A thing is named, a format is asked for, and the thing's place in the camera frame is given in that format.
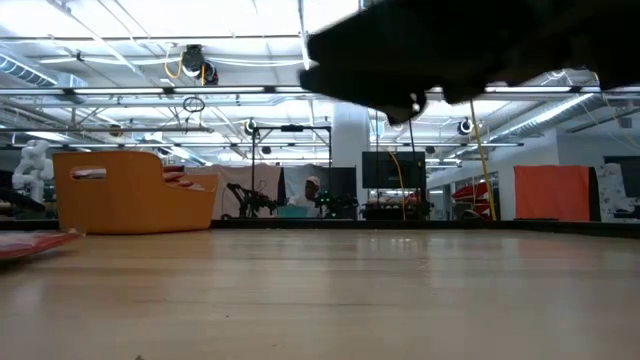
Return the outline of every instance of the orange panel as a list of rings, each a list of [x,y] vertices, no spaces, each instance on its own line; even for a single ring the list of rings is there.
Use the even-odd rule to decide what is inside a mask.
[[[516,217],[589,221],[589,168],[515,166]]]

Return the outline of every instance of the white humanoid robot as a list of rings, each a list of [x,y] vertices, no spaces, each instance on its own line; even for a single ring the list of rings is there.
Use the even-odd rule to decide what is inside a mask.
[[[42,203],[44,180],[53,179],[53,161],[46,158],[49,143],[44,140],[30,140],[22,149],[20,164],[13,172],[13,189],[22,195],[29,195],[33,201]]]

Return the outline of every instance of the yellow pole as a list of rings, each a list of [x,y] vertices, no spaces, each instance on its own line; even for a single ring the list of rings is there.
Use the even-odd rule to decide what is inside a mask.
[[[489,193],[489,207],[491,209],[491,219],[496,221],[496,208],[493,205],[493,187],[489,181],[489,173],[487,172],[487,162],[484,159],[484,150],[482,149],[482,139],[480,139],[480,133],[478,132],[478,123],[476,122],[476,110],[473,107],[473,100],[471,100],[471,119],[473,120],[473,131],[476,134],[476,140],[478,141],[478,151],[480,151],[480,160],[482,160],[482,172],[484,173],[484,181],[487,184],[487,192]]]

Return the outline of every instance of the black monitor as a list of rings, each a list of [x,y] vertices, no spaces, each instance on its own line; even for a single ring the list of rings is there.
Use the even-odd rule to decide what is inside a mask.
[[[393,154],[400,165],[405,189],[424,188],[426,185],[425,154],[411,151]],[[362,187],[365,189],[400,189],[398,166],[388,152],[362,153]]]

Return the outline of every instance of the black frame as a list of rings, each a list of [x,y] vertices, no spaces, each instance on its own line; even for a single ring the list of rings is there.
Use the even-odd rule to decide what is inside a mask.
[[[283,125],[283,126],[254,126],[251,130],[251,191],[255,191],[256,182],[256,135],[260,130],[268,130],[261,140],[266,139],[273,130],[281,132],[303,132],[304,130],[326,130],[329,133],[329,194],[331,194],[331,169],[333,168],[333,152],[331,140],[331,126],[302,126],[302,125]]]

